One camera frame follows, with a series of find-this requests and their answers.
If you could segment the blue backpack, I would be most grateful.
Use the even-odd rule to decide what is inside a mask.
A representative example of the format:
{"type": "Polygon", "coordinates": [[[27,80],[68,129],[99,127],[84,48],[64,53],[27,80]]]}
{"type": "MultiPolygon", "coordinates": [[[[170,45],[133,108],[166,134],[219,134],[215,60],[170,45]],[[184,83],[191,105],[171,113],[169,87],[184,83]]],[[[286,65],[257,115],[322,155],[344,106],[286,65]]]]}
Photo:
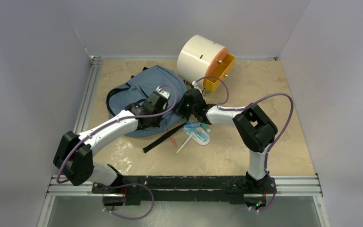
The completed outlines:
{"type": "MultiPolygon", "coordinates": [[[[109,118],[111,119],[118,115],[129,104],[135,102],[142,104],[158,86],[162,85],[171,85],[175,89],[177,95],[176,103],[180,102],[184,93],[187,91],[184,82],[170,69],[159,65],[151,68],[145,67],[139,74],[131,76],[129,81],[109,91],[106,97],[106,108],[109,113],[109,118]]],[[[177,126],[169,132],[167,131],[182,118],[183,116],[170,111],[159,117],[159,126],[136,130],[126,134],[126,136],[142,138],[164,132],[165,134],[163,136],[143,148],[143,152],[147,153],[179,130],[182,125],[177,126]]]]}

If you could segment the green white glue stick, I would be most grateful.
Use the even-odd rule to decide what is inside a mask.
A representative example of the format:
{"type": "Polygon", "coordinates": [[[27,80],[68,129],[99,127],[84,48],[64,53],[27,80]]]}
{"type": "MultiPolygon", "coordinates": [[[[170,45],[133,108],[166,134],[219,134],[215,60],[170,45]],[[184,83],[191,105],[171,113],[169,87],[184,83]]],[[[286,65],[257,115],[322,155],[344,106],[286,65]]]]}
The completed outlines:
{"type": "Polygon", "coordinates": [[[211,132],[211,129],[210,127],[205,124],[205,123],[201,123],[201,127],[207,132],[207,133],[210,133],[211,132]]]}

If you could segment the white marker pen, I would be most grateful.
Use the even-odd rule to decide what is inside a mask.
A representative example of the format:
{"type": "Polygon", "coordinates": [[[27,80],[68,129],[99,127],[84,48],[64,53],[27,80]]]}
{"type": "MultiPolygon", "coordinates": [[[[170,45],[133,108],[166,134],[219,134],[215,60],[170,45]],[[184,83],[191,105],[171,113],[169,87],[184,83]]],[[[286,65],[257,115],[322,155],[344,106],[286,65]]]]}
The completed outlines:
{"type": "Polygon", "coordinates": [[[182,145],[177,149],[176,153],[179,154],[180,151],[187,145],[187,143],[191,140],[193,137],[192,134],[189,135],[189,137],[182,143],[182,145]]]}

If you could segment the blister pack with blue items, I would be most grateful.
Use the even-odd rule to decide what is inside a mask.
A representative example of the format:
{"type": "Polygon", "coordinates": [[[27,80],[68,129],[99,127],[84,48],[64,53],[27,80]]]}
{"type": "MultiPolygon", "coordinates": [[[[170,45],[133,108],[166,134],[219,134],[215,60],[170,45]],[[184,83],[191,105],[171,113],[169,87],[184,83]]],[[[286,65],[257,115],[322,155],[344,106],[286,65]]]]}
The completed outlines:
{"type": "Polygon", "coordinates": [[[201,127],[199,122],[188,122],[181,130],[191,139],[201,146],[205,146],[210,143],[210,135],[201,127]]]}

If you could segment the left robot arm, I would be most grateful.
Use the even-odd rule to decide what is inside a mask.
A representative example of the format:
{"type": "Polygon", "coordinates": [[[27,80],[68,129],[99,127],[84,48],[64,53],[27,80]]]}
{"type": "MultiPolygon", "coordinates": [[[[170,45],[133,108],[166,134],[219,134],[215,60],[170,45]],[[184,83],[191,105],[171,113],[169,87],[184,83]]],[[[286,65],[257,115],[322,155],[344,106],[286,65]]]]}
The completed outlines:
{"type": "Polygon", "coordinates": [[[59,143],[53,159],[59,175],[57,183],[71,182],[74,186],[86,181],[100,183],[109,193],[121,190],[120,173],[109,164],[94,162],[94,156],[119,137],[141,130],[144,127],[158,126],[162,115],[170,111],[167,107],[171,94],[157,88],[147,99],[127,105],[116,116],[101,125],[76,134],[66,132],[59,143]]]}

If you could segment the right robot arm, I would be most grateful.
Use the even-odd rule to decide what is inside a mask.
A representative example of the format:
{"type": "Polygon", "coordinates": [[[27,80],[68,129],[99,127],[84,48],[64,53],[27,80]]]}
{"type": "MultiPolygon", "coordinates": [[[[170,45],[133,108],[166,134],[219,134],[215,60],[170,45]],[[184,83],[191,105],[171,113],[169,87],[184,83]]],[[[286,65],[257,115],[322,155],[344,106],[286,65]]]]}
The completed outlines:
{"type": "Polygon", "coordinates": [[[278,129],[258,105],[245,109],[208,104],[198,89],[189,89],[173,111],[184,117],[194,116],[200,123],[234,126],[250,152],[246,172],[247,188],[251,192],[259,192],[264,188],[270,180],[268,152],[278,129]]]}

